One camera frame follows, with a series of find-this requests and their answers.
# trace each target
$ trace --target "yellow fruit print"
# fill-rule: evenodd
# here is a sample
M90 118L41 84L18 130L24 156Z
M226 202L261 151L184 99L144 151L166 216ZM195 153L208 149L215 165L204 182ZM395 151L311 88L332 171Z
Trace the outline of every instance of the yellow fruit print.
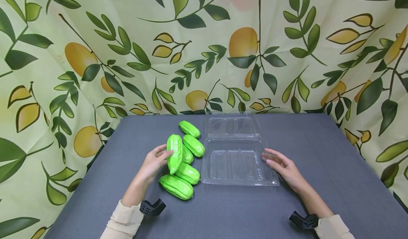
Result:
M236 30L230 38L230 57L244 57L256 54L258 51L258 35L251 27Z
M186 95L186 104L193 111L203 110L208 104L207 98L208 95L201 90L192 91Z
M98 131L93 126L86 126L75 135L74 150L80 157L95 155L101 146Z
M83 76L86 68L91 64L97 64L97 58L85 46L71 42L65 46L65 56L72 69Z

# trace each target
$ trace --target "beige sleeve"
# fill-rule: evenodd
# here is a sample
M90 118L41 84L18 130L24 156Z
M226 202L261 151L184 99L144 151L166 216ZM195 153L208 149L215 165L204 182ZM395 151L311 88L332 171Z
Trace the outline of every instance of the beige sleeve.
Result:
M314 230L320 239L354 239L338 214L319 219L319 225Z
M119 201L100 239L132 239L144 217L139 208L123 206Z

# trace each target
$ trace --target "chayote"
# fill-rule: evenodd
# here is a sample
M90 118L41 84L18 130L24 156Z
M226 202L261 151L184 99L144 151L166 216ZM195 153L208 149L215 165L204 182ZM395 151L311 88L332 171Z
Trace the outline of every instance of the chayote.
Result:
M159 179L159 183L170 194L182 200L188 200L193 196L193 186L177 176L166 174Z
M194 156L191 151L183 144L183 162L186 164L193 163Z
M185 132L186 134L190 134L193 137L196 137L197 139L200 137L201 132L199 129L197 129L193 124L191 124L188 121L181 121L179 123L179 126L181 128L181 130L183 130L183 132Z
M173 150L173 155L167 158L170 174L174 174L183 161L183 141L180 135L172 134L167 139L167 150Z
M186 134L183 137L184 144L186 147L193 153L196 157L202 157L205 152L205 148L199 140L191 136L190 134Z
M191 185L196 185L200 180L200 173L197 169L186 163L181 163L179 169L174 175L182 178Z

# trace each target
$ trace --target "lemon print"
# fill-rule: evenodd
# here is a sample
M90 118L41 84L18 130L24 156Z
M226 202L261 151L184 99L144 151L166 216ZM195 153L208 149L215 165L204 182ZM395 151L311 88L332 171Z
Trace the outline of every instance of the lemon print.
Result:
M203 110L207 105L207 98L208 95L201 90L192 91L186 95L186 104L193 111Z
M248 72L248 74L246 75L246 77L245 77L245 80L244 80L244 85L245 85L245 87L246 88L250 88L251 87L251 75L252 75L252 70L250 70L249 72Z
M339 81L337 85L333 89L331 89L331 91L328 92L327 95L323 97L322 101L320 102L320 105L323 107L327 101L338 100L339 99L338 94L343 94L345 91L346 84L344 84L343 81Z
M243 57L256 54L258 51L258 35L251 27L236 30L230 38L230 57Z
M75 42L68 43L65 46L65 56L72 69L81 77L89 65L98 63L94 54L85 46Z
M102 85L102 88L103 88L106 92L108 92L108 93L114 93L114 92L115 92L115 90L113 90L113 89L108 85L108 82L106 81L106 78L105 78L105 77L102 77L102 78L101 78L101 85Z
M95 155L101 146L102 142L93 126L86 126L75 135L74 150L80 157Z

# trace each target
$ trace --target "yellow leaf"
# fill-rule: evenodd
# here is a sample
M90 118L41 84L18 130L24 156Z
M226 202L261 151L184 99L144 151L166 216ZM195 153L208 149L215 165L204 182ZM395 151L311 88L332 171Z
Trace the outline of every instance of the yellow leaf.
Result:
M402 30L400 35L398 35L398 38L390 46L390 49L385 54L384 62L386 65L390 64L392 61L395 60L395 58L398 57L398 55L400 54L400 48L404 44L406 35L407 35L407 26L405 26L405 28Z
M365 40L359 40L357 42L354 42L353 44L351 44L350 46L348 46L346 49L344 49L343 51L341 51L341 55L342 54L347 54L347 53L351 53L356 51L357 49L361 48L362 45L364 45L364 43L366 42L367 39Z
M181 58L181 52L175 53L174 56L170 59L170 64L174 64L180 61L180 58Z
M254 102L250 107L254 110L262 110L264 108L264 106L259 102Z
M16 115L17 132L21 132L32 125L40 117L40 105L37 103L25 104L20 107Z
M133 108L133 109L131 109L130 110L130 112L132 112L132 113L134 113L134 114L136 114L136 115L145 115L145 112L144 111L142 111L141 109L137 109L137 108Z
M171 35L169 35L167 32L163 32L159 35L157 35L157 37L154 40L161 40L165 43L173 43L173 37L171 37Z
M360 34L356 30L351 28L344 28L331 34L329 37L326 38L326 40L329 40L337 44L347 44L357 39L359 36Z
M25 100L30 97L31 94L28 92L25 86L18 86L14 88L13 91L11 91L10 97L8 99L8 107L10 107L10 105L18 100Z
M344 129L344 132L346 132L346 137L348 141L351 142L352 145L358 142L359 138L356 135L354 135L352 132L350 132L346 128Z
M357 24L358 26L361 27L367 27L370 26L373 23L373 16L368 13L360 14L357 16L353 16L349 19L344 20L345 22L353 22L354 24Z
M143 110L148 110L147 106L144 104L135 104L135 105L141 107Z
M168 46L158 45L154 50L152 56L166 58L171 55L172 49Z

